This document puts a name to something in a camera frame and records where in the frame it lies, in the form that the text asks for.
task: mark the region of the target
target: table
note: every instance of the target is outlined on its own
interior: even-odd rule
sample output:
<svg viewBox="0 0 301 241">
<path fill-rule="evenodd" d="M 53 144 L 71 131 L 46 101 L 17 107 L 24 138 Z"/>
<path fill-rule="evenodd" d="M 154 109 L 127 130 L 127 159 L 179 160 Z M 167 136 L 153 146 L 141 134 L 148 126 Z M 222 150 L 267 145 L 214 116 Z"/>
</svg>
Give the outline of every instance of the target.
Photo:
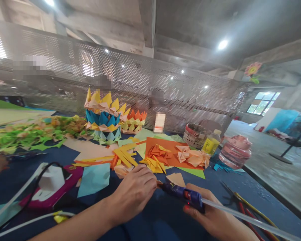
<svg viewBox="0 0 301 241">
<path fill-rule="evenodd" d="M 129 136 L 131 135 L 122 135 L 122 139 L 127 139 Z M 13 197 L 30 178 L 40 163 L 57 161 L 62 165 L 69 165 L 73 163 L 74 158 L 78 155 L 77 151 L 66 146 L 62 146 L 60 149 L 47 149 L 46 152 L 48 152 L 47 155 L 38 156 L 25 162 L 11 164 L 10 169 L 0 174 L 0 204 L 8 202 Z M 136 161 L 139 162 L 140 160 L 141 157 L 137 154 Z M 193 183 L 197 186 L 207 188 L 211 190 L 223 204 L 228 204 L 229 200 L 226 199 L 226 197 L 229 197 L 229 194 L 220 184 L 220 181 L 224 181 L 232 190 L 238 192 L 249 203 L 266 214 L 280 229 L 301 238 L 301 220 L 252 177 L 247 173 L 238 174 L 215 171 L 212 169 L 212 166 L 213 164 L 211 163 L 210 167 L 204 171 L 206 180 L 175 167 L 168 169 L 167 174 L 180 172 L 183 175 L 185 183 Z M 156 177 L 160 181 L 165 180 L 164 174 L 156 174 Z M 111 171 L 108 187 L 96 194 L 82 197 L 80 200 L 87 205 L 92 205 L 112 194 L 120 182 L 121 180 L 116 176 L 115 172 Z M 30 190 L 31 187 L 25 191 L 25 194 L 29 193 Z M 77 191 L 78 188 L 74 187 L 68 194 L 76 197 Z M 235 203 L 230 207 L 237 210 Z M 196 221 L 184 214 L 182 208 L 183 203 L 181 203 L 180 200 L 168 196 L 162 190 L 158 189 L 141 214 L 137 215 L 128 223 L 113 228 L 99 240 L 216 240 Z M 83 210 L 83 208 L 64 208 L 62 210 L 78 213 Z M 7 230 L 46 213 L 49 212 L 27 210 L 21 213 L 3 230 Z M 3 236 L 0 240 L 27 240 L 55 225 L 56 223 L 52 218 L 46 218 Z M 257 231 L 265 240 L 268 240 L 259 229 L 257 229 Z"/>
</svg>

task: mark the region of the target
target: ceiling light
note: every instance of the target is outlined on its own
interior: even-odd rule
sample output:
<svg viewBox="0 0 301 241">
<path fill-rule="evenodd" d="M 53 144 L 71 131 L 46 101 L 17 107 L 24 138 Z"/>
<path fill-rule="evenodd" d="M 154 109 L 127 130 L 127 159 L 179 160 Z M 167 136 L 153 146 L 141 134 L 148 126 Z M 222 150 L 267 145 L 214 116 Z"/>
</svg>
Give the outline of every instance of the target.
<svg viewBox="0 0 301 241">
<path fill-rule="evenodd" d="M 227 40 L 223 40 L 223 41 L 221 41 L 220 44 L 218 45 L 218 49 L 219 49 L 219 50 L 225 49 L 227 45 L 228 45 L 228 41 L 227 41 Z"/>
<path fill-rule="evenodd" d="M 46 3 L 48 3 L 50 6 L 54 7 L 55 6 L 55 2 L 54 0 L 45 0 Z"/>
</svg>

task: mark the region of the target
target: ceiling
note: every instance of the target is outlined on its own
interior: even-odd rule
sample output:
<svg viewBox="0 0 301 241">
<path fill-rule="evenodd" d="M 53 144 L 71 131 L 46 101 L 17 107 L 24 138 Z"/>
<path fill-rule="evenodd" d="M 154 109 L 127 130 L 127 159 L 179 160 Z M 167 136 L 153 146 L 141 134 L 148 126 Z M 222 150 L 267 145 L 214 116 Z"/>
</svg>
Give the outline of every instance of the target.
<svg viewBox="0 0 301 241">
<path fill-rule="evenodd" d="M 156 33 L 245 58 L 301 38 L 301 0 L 160 0 Z"/>
<path fill-rule="evenodd" d="M 259 61 L 301 77 L 301 0 L 54 1 L 55 9 L 44 0 L 0 3 L 6 21 L 54 33 L 47 26 L 58 22 L 72 37 L 140 55 L 149 47 L 146 32 L 155 31 L 150 56 L 185 68 L 226 75 Z M 218 51 L 224 39 L 228 46 Z"/>
</svg>

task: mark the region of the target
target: power cord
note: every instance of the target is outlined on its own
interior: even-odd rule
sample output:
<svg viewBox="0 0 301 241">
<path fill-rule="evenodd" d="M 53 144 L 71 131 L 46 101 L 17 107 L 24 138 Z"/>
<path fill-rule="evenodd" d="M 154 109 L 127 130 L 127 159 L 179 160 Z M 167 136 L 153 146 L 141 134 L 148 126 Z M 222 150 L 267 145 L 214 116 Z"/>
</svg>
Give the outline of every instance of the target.
<svg viewBox="0 0 301 241">
<path fill-rule="evenodd" d="M 31 195 L 30 195 L 30 197 L 29 197 L 27 203 L 23 206 L 23 208 L 20 210 L 20 212 L 18 212 L 16 215 L 12 216 L 8 221 L 6 221 L 4 224 L 2 224 L 2 225 L 0 226 L 0 230 L 1 230 L 2 228 L 4 228 L 11 220 L 13 220 L 16 216 L 18 216 L 20 213 L 22 213 L 22 212 L 28 207 L 29 203 L 31 202 L 31 200 L 32 200 L 32 198 L 33 198 L 33 196 L 34 196 L 34 194 L 35 194 L 35 192 L 36 192 L 36 190 L 37 190 L 37 188 L 38 188 L 38 186 L 39 186 L 39 182 L 40 182 L 40 180 L 41 180 L 43 174 L 44 174 L 44 173 L 48 170 L 48 168 L 49 168 L 50 166 L 52 166 L 53 164 L 57 165 L 58 167 L 61 167 L 62 170 L 64 170 L 64 167 L 63 167 L 60 163 L 58 163 L 58 162 L 52 162 L 52 163 L 49 163 L 48 165 L 46 165 L 45 168 L 44 168 L 44 169 L 41 171 L 41 173 L 39 174 L 39 176 L 38 176 L 38 178 L 37 178 L 37 180 L 36 180 L 36 182 L 35 182 L 34 188 L 33 188 L 32 192 L 31 192 Z"/>
</svg>

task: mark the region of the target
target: paper crown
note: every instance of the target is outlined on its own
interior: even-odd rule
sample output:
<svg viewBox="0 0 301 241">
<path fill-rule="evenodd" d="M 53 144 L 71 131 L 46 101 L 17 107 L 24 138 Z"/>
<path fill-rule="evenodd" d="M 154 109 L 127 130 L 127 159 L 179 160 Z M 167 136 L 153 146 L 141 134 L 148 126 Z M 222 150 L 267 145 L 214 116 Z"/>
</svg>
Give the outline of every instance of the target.
<svg viewBox="0 0 301 241">
<path fill-rule="evenodd" d="M 106 144 L 106 145 L 111 145 L 116 142 L 118 142 L 121 138 L 120 134 L 120 127 L 110 133 L 105 133 L 102 131 L 95 131 L 92 136 L 94 137 L 94 140 L 99 141 L 99 144 Z"/>
<path fill-rule="evenodd" d="M 127 120 L 127 115 L 130 111 L 130 108 L 126 110 L 126 103 L 119 107 L 118 98 L 113 102 L 110 93 L 106 94 L 104 98 L 100 99 L 99 90 L 91 95 L 90 88 L 88 89 L 84 107 L 87 110 L 91 110 L 95 114 L 100 114 L 104 111 L 115 117 L 119 117 L 123 122 Z"/>
<path fill-rule="evenodd" d="M 104 111 L 100 114 L 95 114 L 92 110 L 86 110 L 86 119 L 86 128 L 96 131 L 113 132 L 120 126 L 120 114 L 118 117 L 115 117 Z"/>
<path fill-rule="evenodd" d="M 124 134 L 137 134 L 140 132 L 141 127 L 145 124 L 147 113 L 144 111 L 142 114 L 134 110 L 127 116 L 127 121 L 121 125 L 121 132 Z"/>
</svg>

